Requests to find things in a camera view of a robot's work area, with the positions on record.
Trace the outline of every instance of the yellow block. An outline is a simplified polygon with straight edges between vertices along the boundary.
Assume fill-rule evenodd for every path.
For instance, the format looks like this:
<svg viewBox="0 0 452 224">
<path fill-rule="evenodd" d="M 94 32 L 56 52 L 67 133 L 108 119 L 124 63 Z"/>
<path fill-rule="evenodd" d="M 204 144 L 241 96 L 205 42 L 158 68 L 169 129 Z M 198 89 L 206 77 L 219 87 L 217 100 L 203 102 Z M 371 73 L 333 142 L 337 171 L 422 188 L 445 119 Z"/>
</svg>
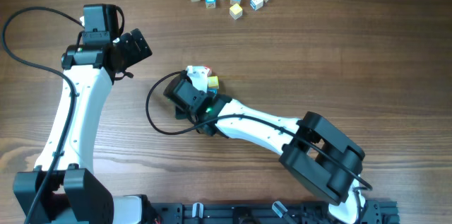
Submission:
<svg viewBox="0 0 452 224">
<path fill-rule="evenodd" d="M 234 15 L 237 15 L 238 13 L 242 12 L 243 9 L 239 4 L 234 4 L 234 6 L 230 8 L 230 10 Z"/>
<path fill-rule="evenodd" d="M 209 88 L 214 88 L 214 89 L 220 88 L 220 85 L 218 84 L 218 77 L 217 76 L 207 77 L 207 86 Z"/>
</svg>

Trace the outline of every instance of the table surface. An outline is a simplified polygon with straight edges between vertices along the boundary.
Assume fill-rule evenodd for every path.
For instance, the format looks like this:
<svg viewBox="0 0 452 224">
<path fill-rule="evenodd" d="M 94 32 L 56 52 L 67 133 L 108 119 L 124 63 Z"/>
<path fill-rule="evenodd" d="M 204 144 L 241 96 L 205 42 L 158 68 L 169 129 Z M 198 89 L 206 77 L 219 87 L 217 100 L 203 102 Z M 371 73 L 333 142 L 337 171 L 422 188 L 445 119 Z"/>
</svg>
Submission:
<svg viewBox="0 0 452 224">
<path fill-rule="evenodd" d="M 299 202 L 315 198 L 278 156 L 241 140 L 189 133 L 164 136 L 144 112 L 150 87 L 187 65 L 208 65 L 220 92 L 284 117 L 317 112 L 366 152 L 367 198 L 397 201 L 402 223 L 452 219 L 452 0 L 270 0 L 233 20 L 229 0 L 0 0 L 0 23 L 20 8 L 48 6 L 76 18 L 84 4 L 116 4 L 126 30 L 140 28 L 153 56 L 114 84 L 97 131 L 96 177 L 113 195 L 152 202 Z M 7 32 L 20 57 L 61 68 L 80 28 L 29 12 Z M 45 144 L 61 79 L 0 51 L 0 222 L 19 223 L 16 172 L 31 170 Z M 150 111 L 162 129 L 173 118 L 159 87 Z"/>
</svg>

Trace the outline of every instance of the robotic arm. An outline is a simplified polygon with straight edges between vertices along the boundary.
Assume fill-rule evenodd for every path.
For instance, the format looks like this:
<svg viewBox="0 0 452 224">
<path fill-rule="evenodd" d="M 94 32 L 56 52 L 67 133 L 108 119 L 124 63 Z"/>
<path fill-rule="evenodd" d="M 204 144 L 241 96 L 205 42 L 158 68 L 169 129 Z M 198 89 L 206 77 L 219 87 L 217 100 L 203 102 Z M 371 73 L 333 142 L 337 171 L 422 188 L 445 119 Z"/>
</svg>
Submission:
<svg viewBox="0 0 452 224">
<path fill-rule="evenodd" d="M 100 113 L 114 82 L 124 76 L 133 77 L 126 70 L 152 54 L 138 29 L 122 34 L 124 17 L 119 27 L 117 11 L 122 15 L 120 8 L 114 5 L 85 6 L 83 45 L 69 46 L 62 57 L 64 74 L 77 92 L 76 109 L 63 154 L 56 167 L 49 170 L 70 103 L 66 82 L 52 131 L 34 170 L 19 172 L 13 185 L 25 214 L 38 188 L 44 186 L 31 223 L 355 223 L 360 214 L 361 223 L 375 223 L 375 220 L 382 224 L 398 223 L 395 204 L 365 201 L 359 192 L 355 193 L 364 151 L 346 135 L 312 112 L 303 119 L 276 117 L 248 108 L 229 96 L 208 92 L 207 76 L 211 70 L 206 67 L 190 66 L 165 89 L 164 95 L 174 102 L 179 116 L 196 117 L 198 124 L 205 122 L 200 131 L 207 135 L 244 139 L 280 155 L 283 166 L 329 205 L 284 206 L 277 201 L 273 207 L 204 206 L 200 203 L 185 206 L 154 204 L 146 195 L 112 196 L 93 175 L 93 148 Z M 117 78 L 117 73 L 124 76 Z M 320 140 L 324 155 L 319 154 L 314 160 L 307 153 Z M 50 182 L 42 184 L 47 173 Z M 65 194 L 55 194 L 61 185 Z"/>
</svg>

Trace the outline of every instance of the wooden tabletop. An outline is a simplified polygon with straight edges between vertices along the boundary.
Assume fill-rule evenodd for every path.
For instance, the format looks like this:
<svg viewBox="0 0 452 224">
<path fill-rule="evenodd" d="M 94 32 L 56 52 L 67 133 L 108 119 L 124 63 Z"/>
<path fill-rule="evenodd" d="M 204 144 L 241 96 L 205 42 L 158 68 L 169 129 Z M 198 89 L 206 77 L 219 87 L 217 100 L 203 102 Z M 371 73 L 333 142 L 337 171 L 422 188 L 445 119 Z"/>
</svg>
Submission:
<svg viewBox="0 0 452 224">
<path fill-rule="evenodd" d="M 189 133 L 164 136 L 144 112 L 150 87 L 187 65 L 207 65 L 220 92 L 285 117 L 317 112 L 366 153 L 369 199 L 397 201 L 402 223 L 452 220 L 452 0 L 270 0 L 243 16 L 229 0 L 0 0 L 0 24 L 27 6 L 76 18 L 84 4 L 116 4 L 126 31 L 140 28 L 153 56 L 114 84 L 97 132 L 96 177 L 113 195 L 151 202 L 237 203 L 316 200 L 278 162 L 246 141 Z M 7 32 L 20 57 L 61 69 L 61 54 L 80 28 L 54 14 L 29 12 Z M 0 51 L 0 222 L 24 214 L 14 176 L 31 170 L 47 141 L 61 95 L 60 78 Z M 150 111 L 162 129 L 174 119 L 159 87 Z"/>
</svg>

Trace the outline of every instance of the wood grain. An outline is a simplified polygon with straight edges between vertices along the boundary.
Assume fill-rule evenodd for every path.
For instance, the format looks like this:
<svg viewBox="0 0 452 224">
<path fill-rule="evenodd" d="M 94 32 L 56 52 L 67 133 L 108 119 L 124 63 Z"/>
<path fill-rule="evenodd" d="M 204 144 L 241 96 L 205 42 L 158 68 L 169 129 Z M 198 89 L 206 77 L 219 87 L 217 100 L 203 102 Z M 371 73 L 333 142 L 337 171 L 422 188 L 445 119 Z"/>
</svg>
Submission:
<svg viewBox="0 0 452 224">
<path fill-rule="evenodd" d="M 322 114 L 366 152 L 368 198 L 399 203 L 402 223 L 452 219 L 452 0 L 270 0 L 234 21 L 190 0 L 0 0 L 0 23 L 20 8 L 48 6 L 74 17 L 84 4 L 116 4 L 126 30 L 140 28 L 154 55 L 114 84 L 95 142 L 96 177 L 114 194 L 159 202 L 272 202 L 315 199 L 279 164 L 245 141 L 196 133 L 163 136 L 148 125 L 145 96 L 164 75 L 209 65 L 221 92 L 264 112 Z M 60 68 L 77 25 L 30 12 L 8 29 L 20 57 Z M 158 88 L 150 111 L 172 118 Z M 23 213 L 11 186 L 31 170 L 47 140 L 61 94 L 57 77 L 0 52 L 0 223 Z"/>
</svg>

